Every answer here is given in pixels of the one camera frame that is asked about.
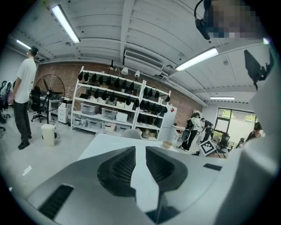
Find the red brick wall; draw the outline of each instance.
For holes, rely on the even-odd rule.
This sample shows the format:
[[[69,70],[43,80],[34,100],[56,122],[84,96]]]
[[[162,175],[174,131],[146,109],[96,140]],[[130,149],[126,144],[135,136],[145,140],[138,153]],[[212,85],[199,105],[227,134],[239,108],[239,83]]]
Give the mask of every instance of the red brick wall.
[[[34,83],[36,84],[39,78],[44,75],[57,75],[59,78],[61,78],[64,83],[65,96],[68,98],[72,98],[77,82],[77,77],[82,66],[84,66],[85,70],[91,70],[96,72],[105,71],[105,73],[107,73],[108,71],[108,65],[91,62],[61,62],[43,64],[39,65],[38,67]],[[110,74],[117,75],[118,73],[110,71]],[[126,78],[135,80],[135,77],[133,75],[127,75]],[[173,89],[172,87],[169,87],[161,82],[141,75],[141,77],[138,78],[138,82],[141,83],[143,80],[146,80],[147,85],[151,87],[158,88],[165,92],[171,91],[171,99],[169,103],[177,107],[177,116],[175,119],[175,123],[177,123],[179,126],[185,126],[186,120],[192,115],[193,110],[198,110],[202,112],[202,106],[200,104],[198,104],[188,96],[182,94],[181,92]]]

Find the white ceiling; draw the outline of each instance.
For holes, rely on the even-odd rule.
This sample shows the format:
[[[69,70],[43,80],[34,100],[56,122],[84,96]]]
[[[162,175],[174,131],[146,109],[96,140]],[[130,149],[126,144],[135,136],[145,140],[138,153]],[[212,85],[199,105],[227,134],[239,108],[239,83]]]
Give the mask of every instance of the white ceiling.
[[[234,38],[205,40],[195,27],[193,10],[198,0],[45,0],[38,1],[19,22],[13,38],[39,47],[40,62],[89,60],[123,64],[124,50],[133,49],[158,60],[169,74],[164,81],[188,92],[200,102],[210,96],[234,96],[248,102],[254,95],[245,69],[244,50],[261,65],[269,62],[268,46],[256,40]],[[61,4],[81,42],[74,44],[52,16],[51,8]],[[203,4],[197,9],[203,15]],[[166,65],[183,63],[210,47],[220,55],[176,72]]]

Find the standing fan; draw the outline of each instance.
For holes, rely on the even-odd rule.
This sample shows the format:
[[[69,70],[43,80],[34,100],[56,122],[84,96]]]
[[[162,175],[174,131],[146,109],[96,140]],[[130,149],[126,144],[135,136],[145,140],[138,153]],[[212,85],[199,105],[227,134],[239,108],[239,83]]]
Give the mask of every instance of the standing fan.
[[[62,80],[54,74],[47,74],[41,77],[35,86],[40,88],[41,96],[44,97],[41,107],[47,113],[47,123],[49,124],[49,112],[58,109],[62,104],[65,97],[65,86]],[[56,100],[57,103],[51,109],[49,109],[50,100]]]

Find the black shoe on shelf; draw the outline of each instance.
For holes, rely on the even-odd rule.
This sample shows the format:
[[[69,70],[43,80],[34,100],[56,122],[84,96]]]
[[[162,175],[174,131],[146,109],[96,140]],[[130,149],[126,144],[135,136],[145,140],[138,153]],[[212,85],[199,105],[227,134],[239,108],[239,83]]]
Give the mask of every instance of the black shoe on shelf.
[[[21,143],[21,144],[18,146],[18,149],[19,149],[19,150],[23,150],[23,149],[26,148],[28,145],[29,145],[29,142]]]

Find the white wall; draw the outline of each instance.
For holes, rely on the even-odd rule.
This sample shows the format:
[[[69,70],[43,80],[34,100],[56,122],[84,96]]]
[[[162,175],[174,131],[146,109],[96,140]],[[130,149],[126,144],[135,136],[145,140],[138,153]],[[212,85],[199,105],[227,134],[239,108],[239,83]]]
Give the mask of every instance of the white wall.
[[[17,78],[18,69],[26,57],[7,47],[4,47],[0,55],[0,85],[6,81],[14,82]]]
[[[244,108],[244,107],[235,107],[235,106],[227,106],[227,105],[208,105],[207,107],[203,107],[202,114],[203,117],[210,121],[214,126],[216,124],[216,116],[218,114],[218,109],[233,109],[233,110],[241,110],[246,112],[254,112],[253,109]]]

